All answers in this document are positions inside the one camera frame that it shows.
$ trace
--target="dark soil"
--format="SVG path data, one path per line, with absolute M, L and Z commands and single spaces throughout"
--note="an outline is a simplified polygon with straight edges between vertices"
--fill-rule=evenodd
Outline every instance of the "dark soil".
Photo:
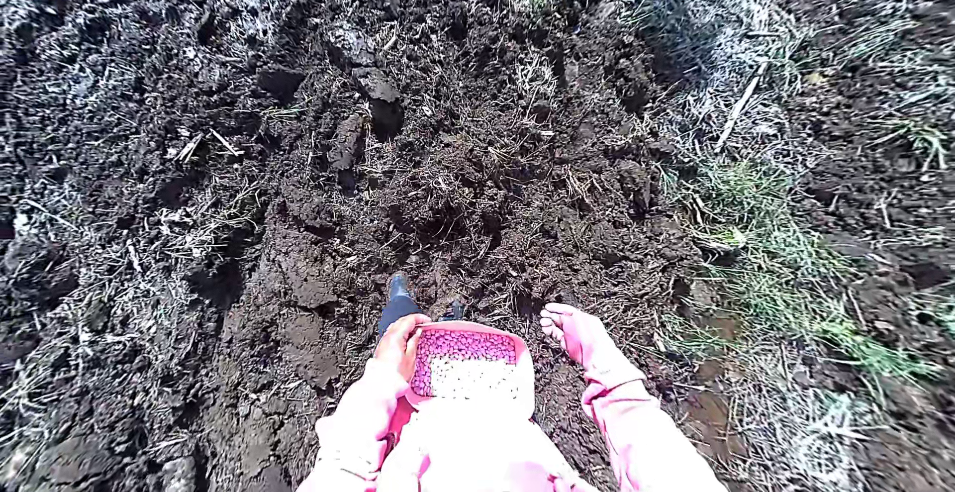
M 804 21 L 828 27 L 812 46 L 829 49 L 866 17 L 876 16 L 881 1 L 790 3 Z M 940 50 L 951 34 L 950 21 L 939 17 L 951 12 L 952 0 L 909 1 L 912 20 L 919 26 L 902 34 L 897 46 Z M 950 55 L 936 54 L 934 61 L 949 71 L 955 67 Z M 939 319 L 915 314 L 905 298 L 917 291 L 951 296 L 955 175 L 937 166 L 925 171 L 923 161 L 904 144 L 874 145 L 885 132 L 865 128 L 873 119 L 891 117 L 889 109 L 898 106 L 900 90 L 926 79 L 916 72 L 887 77 L 865 62 L 835 70 L 826 69 L 825 62 L 818 67 L 827 80 L 808 85 L 796 98 L 792 117 L 794 128 L 813 132 L 833 156 L 802 182 L 806 197 L 800 209 L 834 247 L 859 258 L 868 274 L 852 286 L 868 332 L 891 347 L 919 352 L 943 371 L 921 387 L 883 380 L 895 425 L 877 433 L 877 441 L 861 445 L 858 463 L 874 490 L 948 490 L 955 482 L 955 345 Z M 942 132 L 955 127 L 950 102 L 918 108 L 914 115 L 910 108 L 897 109 Z M 925 240 L 932 228 L 936 236 L 949 240 Z
M 686 371 L 635 350 L 697 252 L 614 0 L 5 1 L 0 380 L 40 371 L 4 394 L 9 489 L 293 489 L 397 269 L 524 337 L 597 486 L 541 305 L 603 316 L 673 400 Z

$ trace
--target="person's left hand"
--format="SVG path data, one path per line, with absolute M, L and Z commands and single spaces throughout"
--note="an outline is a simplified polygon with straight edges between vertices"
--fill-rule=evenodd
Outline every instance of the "person's left hand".
M 421 337 L 417 325 L 431 322 L 428 315 L 405 315 L 391 323 L 375 348 L 375 359 L 394 366 L 398 374 L 410 381 L 414 375 L 414 352 Z

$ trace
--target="hand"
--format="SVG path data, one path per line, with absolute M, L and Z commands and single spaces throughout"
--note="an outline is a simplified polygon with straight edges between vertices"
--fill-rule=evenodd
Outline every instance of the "hand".
M 375 348 L 375 359 L 394 366 L 398 374 L 409 381 L 414 375 L 414 352 L 421 337 L 419 324 L 431 322 L 428 315 L 405 315 L 391 323 Z
M 541 310 L 541 328 L 585 370 L 594 366 L 594 354 L 620 353 L 599 318 L 566 303 L 545 305 Z

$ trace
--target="pink jacket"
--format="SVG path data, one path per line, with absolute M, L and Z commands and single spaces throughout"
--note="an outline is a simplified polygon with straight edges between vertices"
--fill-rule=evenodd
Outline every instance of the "pink jacket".
M 647 393 L 640 370 L 620 360 L 585 377 L 583 411 L 603 434 L 620 490 L 726 491 Z M 318 459 L 298 492 L 595 490 L 531 421 L 486 407 L 414 412 L 407 389 L 369 360 L 335 414 L 315 425 Z

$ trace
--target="dark pants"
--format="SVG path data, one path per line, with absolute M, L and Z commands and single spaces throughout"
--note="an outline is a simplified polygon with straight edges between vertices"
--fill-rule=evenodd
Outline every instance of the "dark pants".
M 392 322 L 414 313 L 421 313 L 421 307 L 414 304 L 408 296 L 395 296 L 381 311 L 381 320 L 378 321 L 378 339 L 381 339 Z

